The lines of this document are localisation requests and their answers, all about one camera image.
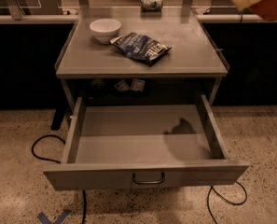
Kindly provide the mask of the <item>open grey top drawer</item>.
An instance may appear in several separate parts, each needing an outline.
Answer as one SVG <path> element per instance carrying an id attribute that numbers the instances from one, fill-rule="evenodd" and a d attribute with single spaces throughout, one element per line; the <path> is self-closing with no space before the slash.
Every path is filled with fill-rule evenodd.
<path id="1" fill-rule="evenodd" d="M 231 185 L 247 170 L 226 149 L 205 96 L 192 105 L 87 106 L 77 99 L 62 160 L 45 176 L 56 190 Z M 165 174 L 136 185 L 133 173 Z"/>

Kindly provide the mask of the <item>dark blue chip bag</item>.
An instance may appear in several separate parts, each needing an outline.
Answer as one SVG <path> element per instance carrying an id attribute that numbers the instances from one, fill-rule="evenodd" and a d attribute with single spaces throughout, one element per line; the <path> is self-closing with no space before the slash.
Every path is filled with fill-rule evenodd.
<path id="1" fill-rule="evenodd" d="M 135 32 L 113 38 L 110 43 L 126 58 L 148 66 L 154 65 L 171 49 L 148 35 Z"/>

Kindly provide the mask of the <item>white label tag right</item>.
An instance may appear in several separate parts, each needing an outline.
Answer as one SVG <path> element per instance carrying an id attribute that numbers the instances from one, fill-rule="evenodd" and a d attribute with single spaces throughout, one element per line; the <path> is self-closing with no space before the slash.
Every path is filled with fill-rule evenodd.
<path id="1" fill-rule="evenodd" d="M 145 82 L 141 79 L 134 79 L 132 81 L 131 90 L 132 91 L 143 91 Z"/>

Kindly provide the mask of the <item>grey metal cabinet table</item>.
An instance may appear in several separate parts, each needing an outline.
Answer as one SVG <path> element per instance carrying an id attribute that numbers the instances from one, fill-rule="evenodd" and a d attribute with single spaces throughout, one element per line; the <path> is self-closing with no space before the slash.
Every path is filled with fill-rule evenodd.
<path id="1" fill-rule="evenodd" d="M 56 71 L 84 135 L 200 133 L 227 64 L 183 7 L 87 7 Z"/>

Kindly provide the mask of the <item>white label tag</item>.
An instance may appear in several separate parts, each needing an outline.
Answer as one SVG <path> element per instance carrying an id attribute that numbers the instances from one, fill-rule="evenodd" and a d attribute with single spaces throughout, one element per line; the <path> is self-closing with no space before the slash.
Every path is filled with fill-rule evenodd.
<path id="1" fill-rule="evenodd" d="M 132 81 L 131 90 L 132 91 L 143 91 L 145 82 L 141 79 L 134 79 Z"/>
<path id="2" fill-rule="evenodd" d="M 124 79 L 122 79 L 115 85 L 115 89 L 120 92 L 125 92 L 130 90 L 130 86 Z"/>

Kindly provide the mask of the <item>red apple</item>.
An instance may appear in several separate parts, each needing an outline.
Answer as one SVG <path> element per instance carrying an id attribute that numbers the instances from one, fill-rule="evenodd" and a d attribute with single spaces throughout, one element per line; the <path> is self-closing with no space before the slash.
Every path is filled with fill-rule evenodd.
<path id="1" fill-rule="evenodd" d="M 250 10 L 265 21 L 277 21 L 277 0 L 261 0 Z"/>

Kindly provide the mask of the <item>white ceramic bowl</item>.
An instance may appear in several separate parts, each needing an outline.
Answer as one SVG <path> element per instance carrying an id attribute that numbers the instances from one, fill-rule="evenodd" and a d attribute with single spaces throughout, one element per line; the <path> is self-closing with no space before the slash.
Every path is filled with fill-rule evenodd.
<path id="1" fill-rule="evenodd" d="M 102 44 L 109 44 L 118 37 L 120 28 L 121 22 L 115 19 L 99 19 L 90 24 L 92 36 Z"/>

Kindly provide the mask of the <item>crumpled white green can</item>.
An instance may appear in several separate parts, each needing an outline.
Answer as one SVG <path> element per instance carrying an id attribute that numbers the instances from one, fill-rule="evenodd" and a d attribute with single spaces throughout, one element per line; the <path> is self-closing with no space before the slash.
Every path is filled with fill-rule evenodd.
<path id="1" fill-rule="evenodd" d="M 159 11 L 163 7 L 163 0 L 141 0 L 143 11 Z"/>

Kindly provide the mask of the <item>white label tag left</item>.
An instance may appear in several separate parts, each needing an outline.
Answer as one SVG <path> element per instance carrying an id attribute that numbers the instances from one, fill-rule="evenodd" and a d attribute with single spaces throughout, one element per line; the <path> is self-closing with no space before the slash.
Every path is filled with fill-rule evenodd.
<path id="1" fill-rule="evenodd" d="M 124 79 L 122 79 L 115 85 L 115 89 L 120 92 L 125 92 L 130 90 L 130 86 Z"/>

